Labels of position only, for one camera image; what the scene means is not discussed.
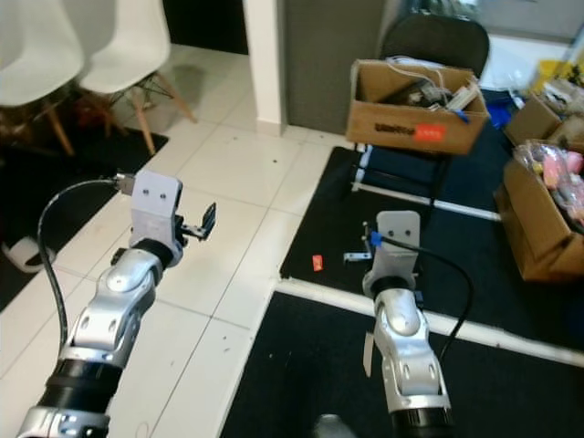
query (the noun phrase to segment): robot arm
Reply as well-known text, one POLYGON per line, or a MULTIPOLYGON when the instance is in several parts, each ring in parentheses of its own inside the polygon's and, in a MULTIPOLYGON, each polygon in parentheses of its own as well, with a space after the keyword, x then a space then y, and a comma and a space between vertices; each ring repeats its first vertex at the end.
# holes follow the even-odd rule
POLYGON ((79 315, 17 438, 106 437, 106 411, 164 269, 183 257, 184 235, 205 240, 214 227, 215 204, 202 226, 183 224, 176 214, 183 185, 175 178, 140 171, 135 179, 121 175, 118 186, 132 197, 130 248, 99 277, 95 297, 79 315))
MULTIPOLYGON (((415 212, 381 212, 377 226, 377 236, 419 244, 420 217, 415 212)), ((417 255, 382 241, 374 244, 373 267, 363 278, 363 291, 375 300, 374 339, 383 357, 385 395, 394 429, 404 437, 453 436, 442 369, 412 292, 417 255)))

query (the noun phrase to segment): small red piece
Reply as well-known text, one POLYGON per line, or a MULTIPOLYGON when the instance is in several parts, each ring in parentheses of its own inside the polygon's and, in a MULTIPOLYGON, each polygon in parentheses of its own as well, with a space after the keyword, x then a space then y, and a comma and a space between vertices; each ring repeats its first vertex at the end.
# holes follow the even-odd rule
POLYGON ((416 125, 413 139, 416 141, 443 141, 446 127, 444 125, 429 125, 420 123, 416 125))
POLYGON ((312 256, 312 268, 314 269, 314 272, 319 272, 324 269, 324 266, 322 265, 322 255, 314 254, 312 256))

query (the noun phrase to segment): door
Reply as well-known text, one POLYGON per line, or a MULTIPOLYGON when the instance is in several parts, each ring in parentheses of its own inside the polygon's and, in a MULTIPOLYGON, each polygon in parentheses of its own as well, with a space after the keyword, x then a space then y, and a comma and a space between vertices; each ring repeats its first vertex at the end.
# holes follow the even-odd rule
POLYGON ((247 55, 242 0, 163 0, 171 41, 247 55))

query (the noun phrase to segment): black rug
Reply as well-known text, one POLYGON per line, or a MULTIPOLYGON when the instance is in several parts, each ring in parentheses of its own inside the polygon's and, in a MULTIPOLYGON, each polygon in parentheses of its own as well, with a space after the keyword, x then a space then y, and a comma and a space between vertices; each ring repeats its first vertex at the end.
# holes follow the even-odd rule
MULTIPOLYGON (((152 138, 157 151, 168 141, 160 135, 152 138)), ((127 137, 114 131, 109 139, 103 130, 87 130, 71 140, 76 151, 72 158, 52 152, 58 150, 56 147, 44 152, 12 147, 1 150, 0 242, 11 246, 26 235, 36 240, 38 217, 61 189, 117 171, 136 172, 150 159, 141 132, 135 130, 127 137)), ((55 251, 62 248, 114 193, 108 187, 89 187, 63 198, 47 218, 47 245, 55 251)), ((33 277, 0 252, 0 311, 33 277)))
MULTIPOLYGON (((495 148, 478 143, 477 153, 484 153, 481 146, 495 148)), ((427 213, 426 206, 381 194, 365 191, 347 194, 354 153, 342 148, 333 151, 280 269, 282 277, 360 294, 361 280, 369 268, 366 264, 345 266, 343 253, 363 250, 360 241, 363 221, 374 223, 376 214, 383 210, 427 213), (313 270, 313 255, 323 256, 323 271, 313 270)), ((454 160, 458 168, 464 167, 465 157, 454 160)), ((486 199, 486 194, 492 196, 497 186, 495 179, 466 186, 463 180, 453 167, 448 177, 451 191, 447 199, 460 201, 463 193, 469 198, 486 199)), ((435 209, 422 229, 421 244, 460 264, 473 278, 476 299, 471 321, 529 339, 584 349, 584 287, 524 282, 500 223, 435 209)), ((421 258, 421 265, 423 274, 417 287, 423 292, 425 308, 457 317, 464 306, 464 280, 436 260, 421 258)))
MULTIPOLYGON (((362 438, 392 437, 381 377, 362 367, 373 318, 275 293, 255 337, 224 438, 308 438, 336 413, 362 438)), ((434 350, 444 337, 431 335, 434 350)), ((457 436, 584 436, 582 369, 472 342, 453 343, 443 365, 457 436)))

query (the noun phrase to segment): cardboard box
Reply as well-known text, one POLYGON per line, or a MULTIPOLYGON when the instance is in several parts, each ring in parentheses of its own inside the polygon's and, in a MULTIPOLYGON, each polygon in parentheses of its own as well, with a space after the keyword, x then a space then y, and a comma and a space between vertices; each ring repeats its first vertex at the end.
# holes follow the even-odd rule
POLYGON ((535 94, 505 126, 505 134, 516 146, 527 140, 547 139, 561 124, 558 114, 535 94))
POLYGON ((584 276, 584 236, 568 227, 536 175, 512 160, 495 201, 525 280, 570 281, 584 276))
MULTIPOLYGON (((399 69, 440 84, 438 73, 431 69, 405 65, 399 69)), ((471 70, 440 68, 440 72, 452 92, 469 81, 476 83, 471 70)), ((385 61, 357 61, 351 71, 347 139, 375 146, 467 154, 489 118, 483 96, 474 98, 464 109, 468 122, 449 111, 379 103, 417 80, 391 69, 385 61)))
POLYGON ((516 146, 527 140, 558 141, 565 136, 570 145, 584 151, 584 119, 574 115, 563 120, 546 102, 531 95, 526 106, 519 110, 505 126, 505 134, 516 146))

